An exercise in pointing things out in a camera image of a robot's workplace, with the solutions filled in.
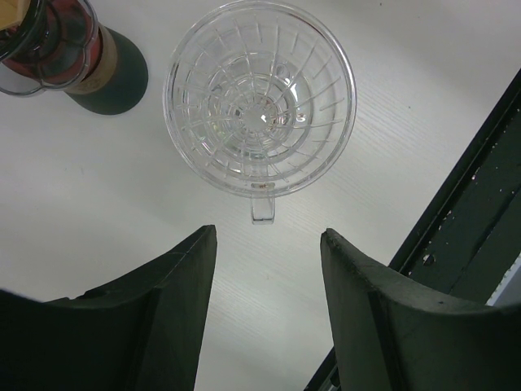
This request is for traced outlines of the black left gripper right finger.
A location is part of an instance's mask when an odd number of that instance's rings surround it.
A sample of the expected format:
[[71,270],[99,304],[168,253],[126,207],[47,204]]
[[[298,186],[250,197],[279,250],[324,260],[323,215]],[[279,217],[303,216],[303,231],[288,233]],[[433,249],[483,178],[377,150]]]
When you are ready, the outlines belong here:
[[321,237],[322,274],[344,390],[517,390],[520,308],[438,292]]

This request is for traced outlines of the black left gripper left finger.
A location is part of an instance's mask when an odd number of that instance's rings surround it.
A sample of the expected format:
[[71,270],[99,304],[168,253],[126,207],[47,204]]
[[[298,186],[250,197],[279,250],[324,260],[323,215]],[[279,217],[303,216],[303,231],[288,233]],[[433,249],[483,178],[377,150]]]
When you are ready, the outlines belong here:
[[216,259],[206,225],[74,299],[2,291],[2,389],[192,390]]

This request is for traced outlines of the brown paper coffee filter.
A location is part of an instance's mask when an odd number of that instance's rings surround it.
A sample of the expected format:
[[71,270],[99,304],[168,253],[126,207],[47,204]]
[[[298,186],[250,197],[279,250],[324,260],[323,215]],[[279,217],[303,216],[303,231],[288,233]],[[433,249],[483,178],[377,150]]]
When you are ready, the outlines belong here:
[[26,0],[0,0],[0,30],[20,25],[27,10]]

